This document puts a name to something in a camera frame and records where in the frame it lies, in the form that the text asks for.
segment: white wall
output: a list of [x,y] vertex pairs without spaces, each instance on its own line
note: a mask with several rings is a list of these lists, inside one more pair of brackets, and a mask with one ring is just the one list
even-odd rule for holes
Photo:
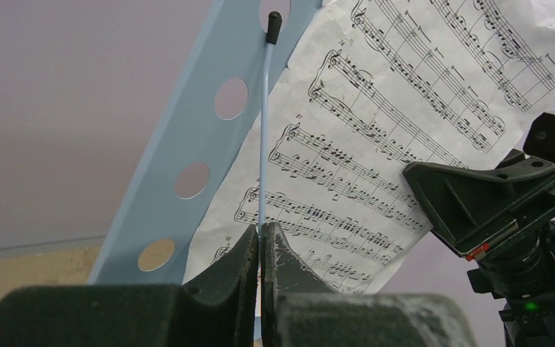
[[[210,5],[0,1],[0,249],[105,235]],[[502,346],[471,266],[428,235],[385,291],[451,296]]]

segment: green led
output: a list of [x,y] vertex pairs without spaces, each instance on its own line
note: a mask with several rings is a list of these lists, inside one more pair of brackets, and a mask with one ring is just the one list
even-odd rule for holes
[[525,309],[527,309],[529,311],[535,311],[538,308],[539,308],[539,306],[534,302],[528,302],[528,303],[525,304]]

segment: white paper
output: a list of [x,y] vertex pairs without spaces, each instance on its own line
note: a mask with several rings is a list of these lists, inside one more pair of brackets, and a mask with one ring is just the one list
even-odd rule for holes
[[[267,220],[337,290],[376,292],[431,228],[407,163],[493,168],[554,92],[555,1],[328,1],[270,96]],[[184,280],[257,222],[259,128]]]

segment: black rubber tip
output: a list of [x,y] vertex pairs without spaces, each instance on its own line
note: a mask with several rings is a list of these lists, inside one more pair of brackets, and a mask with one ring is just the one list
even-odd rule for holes
[[269,13],[269,25],[267,26],[267,37],[265,42],[275,45],[278,43],[278,36],[280,35],[280,29],[282,28],[282,15],[273,11]]

